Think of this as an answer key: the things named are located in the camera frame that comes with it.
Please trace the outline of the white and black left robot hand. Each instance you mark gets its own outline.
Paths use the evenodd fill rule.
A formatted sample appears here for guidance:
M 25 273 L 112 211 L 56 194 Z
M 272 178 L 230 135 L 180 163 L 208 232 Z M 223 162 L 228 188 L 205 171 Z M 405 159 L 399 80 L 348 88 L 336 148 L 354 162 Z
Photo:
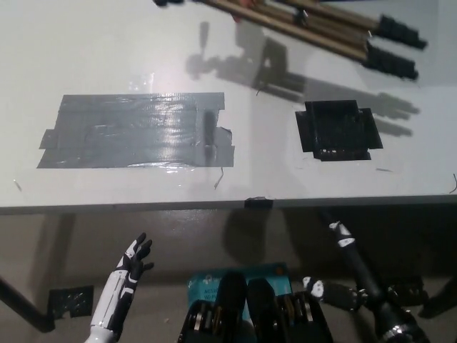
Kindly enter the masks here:
M 110 273 L 91 320 L 91 327 L 105 329 L 119 339 L 124 321 L 143 273 L 154 268 L 144 259 L 151 252 L 152 241 L 143 232 L 123 253 L 116 268 Z

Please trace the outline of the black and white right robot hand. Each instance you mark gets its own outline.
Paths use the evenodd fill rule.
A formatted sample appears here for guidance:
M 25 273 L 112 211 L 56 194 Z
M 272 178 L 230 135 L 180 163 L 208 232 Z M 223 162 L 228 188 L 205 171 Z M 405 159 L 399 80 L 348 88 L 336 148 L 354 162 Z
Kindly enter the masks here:
M 368 259 L 358 249 L 354 235 L 328 211 L 322 210 L 319 214 L 336 240 L 342 260 L 355 279 L 356 288 L 304 277 L 304 291 L 320 302 L 346 311 L 357 311 L 362 306 L 373 313 L 387 311 L 391 307 L 388 292 Z

